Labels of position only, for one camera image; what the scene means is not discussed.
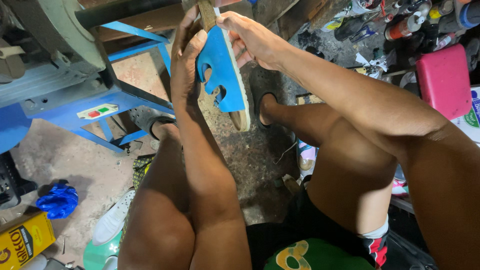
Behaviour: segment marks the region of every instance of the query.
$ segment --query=white sneaker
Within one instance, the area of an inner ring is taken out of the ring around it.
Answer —
[[[103,245],[112,240],[123,228],[128,207],[130,206],[135,190],[130,190],[96,223],[93,231],[92,244]]]
[[[119,258],[115,255],[110,256],[107,258],[105,265],[103,266],[102,270],[115,270],[118,266]]]

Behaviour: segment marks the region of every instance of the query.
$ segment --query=blue plastic bag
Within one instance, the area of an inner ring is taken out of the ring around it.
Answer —
[[[36,206],[48,212],[47,218],[64,219],[68,217],[78,205],[78,194],[75,188],[65,184],[54,184],[48,195],[38,198]]]

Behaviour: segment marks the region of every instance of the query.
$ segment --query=yellow patterned fabric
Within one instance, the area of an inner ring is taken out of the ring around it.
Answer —
[[[150,168],[150,164],[152,163],[152,160],[154,158],[155,154],[153,155],[148,155],[148,156],[140,156],[138,157],[134,162],[133,162],[133,187],[135,190],[138,189],[138,186],[144,179],[148,169]],[[125,218],[125,224],[123,225],[122,229],[122,235],[120,238],[120,244],[119,248],[121,247],[121,243],[123,242],[123,238],[125,236],[125,232],[127,230],[127,224],[128,224],[128,219],[130,216],[130,208],[132,207],[132,204],[130,204],[130,207],[128,207],[128,213],[127,217]]]

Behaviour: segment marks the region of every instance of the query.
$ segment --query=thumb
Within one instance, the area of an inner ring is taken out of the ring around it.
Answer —
[[[217,17],[216,24],[225,30],[233,30],[237,33],[243,32],[246,22],[237,16]]]
[[[186,58],[187,60],[195,60],[198,54],[202,51],[205,46],[205,42],[207,41],[207,32],[205,30],[198,31],[195,34],[190,42],[187,44],[185,51],[182,54],[182,57]]]

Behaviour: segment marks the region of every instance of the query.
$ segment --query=red button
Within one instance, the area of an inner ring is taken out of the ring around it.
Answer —
[[[97,116],[99,116],[99,115],[100,115],[100,113],[99,113],[98,111],[96,111],[96,110],[95,110],[95,111],[91,111],[91,112],[88,113],[88,116],[90,116],[90,117],[92,117],[92,118],[97,117]]]

